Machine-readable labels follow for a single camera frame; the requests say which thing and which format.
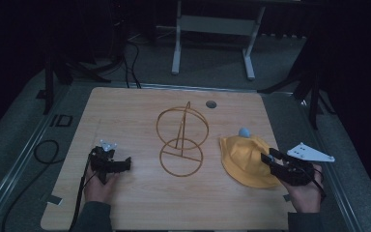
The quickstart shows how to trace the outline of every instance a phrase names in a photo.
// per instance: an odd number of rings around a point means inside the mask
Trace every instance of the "metal leg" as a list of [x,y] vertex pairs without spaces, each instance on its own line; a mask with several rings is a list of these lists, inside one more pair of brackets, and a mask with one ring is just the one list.
[[321,74],[319,72],[315,73],[315,80],[312,86],[311,92],[311,104],[309,107],[309,122],[311,123],[314,130],[318,129],[316,124],[316,114],[318,113],[318,98],[319,98],[319,82],[321,79]]
[[255,20],[255,25],[252,27],[252,33],[249,40],[249,45],[247,48],[243,49],[243,61],[245,63],[245,70],[246,70],[246,77],[249,80],[253,80],[255,78],[254,69],[252,68],[252,61],[251,61],[251,51],[252,47],[254,46],[255,39],[258,35],[258,30],[261,25],[261,20],[264,15],[265,7],[261,7]]
[[180,58],[182,55],[182,45],[180,38],[182,35],[181,29],[182,20],[182,1],[177,1],[177,28],[176,28],[176,47],[174,48],[173,66],[171,68],[172,74],[178,74],[180,70]]

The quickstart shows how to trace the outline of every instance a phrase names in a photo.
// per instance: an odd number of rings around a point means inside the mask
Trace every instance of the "black cable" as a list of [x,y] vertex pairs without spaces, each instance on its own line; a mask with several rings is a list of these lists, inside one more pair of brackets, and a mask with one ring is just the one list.
[[84,168],[83,176],[80,178],[80,185],[79,185],[79,191],[77,193],[76,205],[74,207],[73,220],[71,221],[71,227],[69,228],[69,231],[73,230],[74,225],[76,224],[77,218],[79,216],[80,203],[81,203],[81,200],[82,200],[83,189],[86,186],[84,181],[85,181],[86,172],[87,172],[87,169],[88,169],[89,163],[90,163],[90,155],[91,154],[89,153],[89,155],[87,156],[87,161],[86,161],[86,166]]
[[135,65],[135,62],[137,61],[138,54],[140,53],[139,52],[139,48],[134,43],[128,42],[128,44],[130,44],[130,45],[132,45],[132,46],[134,46],[136,48],[136,54],[135,54],[135,57],[134,57],[133,62],[131,63],[131,68],[128,67],[128,60],[126,59],[126,56],[123,58],[123,61],[124,61],[125,67],[126,67],[126,84],[127,84],[128,88],[130,88],[129,87],[129,84],[128,84],[128,74],[130,73],[131,76],[134,79],[134,82],[135,82],[135,84],[137,86],[137,89],[141,89],[141,84],[138,81],[138,79],[137,79],[137,77],[136,77],[136,75],[134,73],[134,65]]
[[[323,202],[325,197],[327,197],[327,194],[325,193],[324,188],[322,188],[321,185],[319,185],[319,183],[317,181],[315,181],[315,177],[309,176],[309,174],[305,170],[303,170],[303,168],[301,168],[299,166],[296,166],[296,168],[301,170],[306,175],[306,177],[308,177],[309,180],[312,181],[315,184],[315,186],[319,189],[319,191],[321,193],[321,202]],[[314,170],[321,174],[321,183],[322,183],[322,180],[324,180],[324,175],[319,170],[317,170],[315,168],[314,168]]]
[[109,75],[109,74],[112,74],[112,73],[114,73],[114,72],[116,72],[117,70],[119,70],[121,67],[122,67],[122,65],[123,65],[123,57],[120,59],[120,61],[119,61],[119,63],[117,64],[117,67],[115,67],[112,71],[110,71],[110,72],[108,72],[108,73],[103,73],[102,75],[103,76],[106,76],[106,75]]
[[86,188],[86,185],[90,182],[90,180],[92,180],[93,177],[96,176],[97,173],[98,173],[98,172],[95,171],[95,172],[93,173],[93,175],[92,175],[92,176],[91,176],[91,177],[86,181],[86,183],[83,185],[84,188]]
[[122,57],[117,57],[117,58],[112,59],[110,64],[90,69],[90,71],[93,71],[97,74],[101,74],[101,73],[104,73],[106,71],[110,71],[111,69],[114,68],[113,71],[111,71],[107,74],[103,74],[103,75],[108,75],[110,73],[113,73],[113,72],[119,70],[119,68],[122,66],[122,61],[123,61]]
[[[44,161],[44,160],[41,160],[39,157],[38,157],[38,148],[43,145],[44,143],[47,143],[47,142],[51,142],[53,143],[55,146],[56,146],[56,151],[52,157],[52,159],[50,161]],[[42,174],[46,171],[46,169],[51,165],[51,164],[55,164],[55,163],[59,163],[59,162],[62,162],[64,161],[65,159],[59,159],[59,160],[56,160],[57,156],[59,155],[59,143],[56,142],[55,140],[52,140],[52,139],[49,139],[49,140],[45,140],[45,141],[42,141],[40,143],[38,143],[38,145],[36,145],[35,149],[34,149],[34,157],[35,159],[40,162],[40,163],[43,163],[43,164],[46,164],[46,167],[44,169],[41,170],[41,172],[26,186],[26,188],[23,189],[23,191],[16,197],[16,199],[14,200],[14,202],[11,204],[11,206],[9,207],[7,213],[5,214],[4,216],[4,219],[3,219],[3,222],[2,222],[2,232],[5,232],[6,228],[6,222],[7,222],[7,219],[8,219],[8,216],[9,216],[9,213],[11,212],[12,208],[14,207],[14,205],[16,204],[16,202],[20,199],[20,197],[23,195],[23,193],[25,193],[25,191],[27,189],[29,189],[34,183],[36,180],[38,180]]]

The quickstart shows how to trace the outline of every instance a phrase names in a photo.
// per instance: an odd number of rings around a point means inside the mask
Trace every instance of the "wooden table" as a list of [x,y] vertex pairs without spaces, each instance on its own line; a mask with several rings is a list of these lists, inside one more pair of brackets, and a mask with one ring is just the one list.
[[[208,108],[207,101],[216,102],[216,108]],[[201,168],[189,177],[175,177],[159,162],[164,143],[157,136],[156,123],[162,111],[187,102],[204,115],[210,131],[201,145]],[[172,114],[176,123],[162,127],[166,135],[178,131],[178,116]],[[187,121],[186,131],[197,139],[205,129],[196,124]],[[42,227],[69,229],[88,153],[104,139],[118,143],[116,160],[132,158],[132,169],[121,174],[113,198],[114,229],[287,229],[287,212],[294,209],[282,197],[287,193],[284,187],[243,186],[222,166],[219,137],[236,135],[241,127],[277,147],[262,99],[255,93],[94,89],[52,192],[63,202],[47,205]]]

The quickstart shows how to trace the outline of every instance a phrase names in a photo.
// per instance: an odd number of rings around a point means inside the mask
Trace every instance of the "black sleeve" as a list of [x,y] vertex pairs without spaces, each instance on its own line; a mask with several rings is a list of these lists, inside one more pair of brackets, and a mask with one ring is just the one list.
[[322,224],[321,215],[319,213],[288,213],[288,227],[290,232],[324,231],[324,225]]
[[86,202],[72,232],[111,232],[110,208],[105,203]]

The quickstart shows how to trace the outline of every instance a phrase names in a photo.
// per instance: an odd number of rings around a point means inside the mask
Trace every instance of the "metal stand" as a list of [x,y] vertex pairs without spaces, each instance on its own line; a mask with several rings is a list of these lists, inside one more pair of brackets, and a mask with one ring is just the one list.
[[261,7],[255,20],[204,17],[182,14],[182,1],[177,1],[177,28],[176,28],[176,47],[174,48],[174,58],[171,73],[180,72],[180,58],[182,53],[181,33],[182,31],[194,31],[205,33],[218,33],[249,36],[249,44],[243,49],[243,60],[245,63],[246,76],[252,80],[255,78],[254,69],[251,61],[251,51],[255,39],[258,35],[258,29],[264,15],[265,7]]

